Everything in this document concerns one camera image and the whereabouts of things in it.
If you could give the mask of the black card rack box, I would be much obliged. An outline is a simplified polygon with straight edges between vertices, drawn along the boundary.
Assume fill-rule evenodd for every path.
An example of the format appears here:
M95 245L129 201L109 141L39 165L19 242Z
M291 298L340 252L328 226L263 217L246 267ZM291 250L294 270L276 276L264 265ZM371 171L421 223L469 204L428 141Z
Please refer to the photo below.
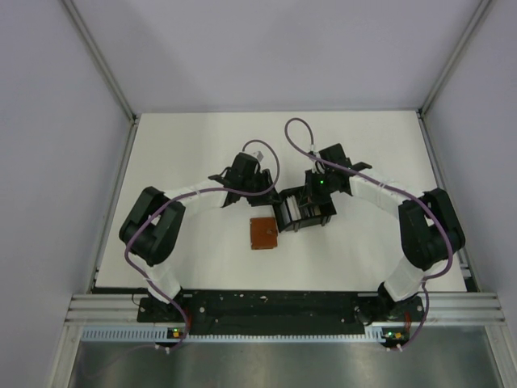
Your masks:
M279 233L325 226L337 214L332 200L321 205L309 203L303 186L285 189L279 196L280 201L272 205Z

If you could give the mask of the credit cards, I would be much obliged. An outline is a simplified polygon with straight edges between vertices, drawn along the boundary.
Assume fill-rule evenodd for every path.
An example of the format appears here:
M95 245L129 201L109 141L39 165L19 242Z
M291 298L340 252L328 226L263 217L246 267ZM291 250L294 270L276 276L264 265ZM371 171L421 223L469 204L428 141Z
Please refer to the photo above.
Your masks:
M300 207L295 196L288 196L284 203L288 215L293 221L306 220L309 218L320 217L322 215L322 211L319 206Z

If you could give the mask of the brown leather card holder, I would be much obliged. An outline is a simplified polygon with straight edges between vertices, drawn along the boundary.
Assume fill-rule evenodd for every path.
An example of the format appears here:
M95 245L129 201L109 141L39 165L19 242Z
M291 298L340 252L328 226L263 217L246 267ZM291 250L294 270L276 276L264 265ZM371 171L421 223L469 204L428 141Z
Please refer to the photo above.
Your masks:
M250 247L253 251L278 247L278 229L274 217L250 219Z

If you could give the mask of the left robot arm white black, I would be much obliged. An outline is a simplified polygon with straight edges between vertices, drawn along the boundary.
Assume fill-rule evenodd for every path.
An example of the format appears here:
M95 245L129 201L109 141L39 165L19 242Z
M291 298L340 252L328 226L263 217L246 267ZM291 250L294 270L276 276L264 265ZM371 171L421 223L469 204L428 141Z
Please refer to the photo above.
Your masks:
M233 205L242 197L252 207L280 202L276 179L261 168L262 158L258 151L240 152L219 175L175 191L150 186L137 198L119 239L125 244L126 261L144 277L149 293L157 299L154 308L165 320L175 320L183 311L183 301L176 296L181 285L165 266L182 224L199 213Z

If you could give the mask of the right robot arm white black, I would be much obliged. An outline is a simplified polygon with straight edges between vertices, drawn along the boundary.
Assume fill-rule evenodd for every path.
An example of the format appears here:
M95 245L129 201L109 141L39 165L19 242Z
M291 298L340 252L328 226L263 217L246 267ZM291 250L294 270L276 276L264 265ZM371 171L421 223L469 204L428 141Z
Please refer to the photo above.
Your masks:
M317 175L309 177L310 194L328 198L334 192L365 200L399 222L402 259L377 292L377 310L388 320L406 311L410 300L429 279L447 273L454 253L465 245L464 231L448 193L404 186L372 169L353 164L340 144L311 151Z

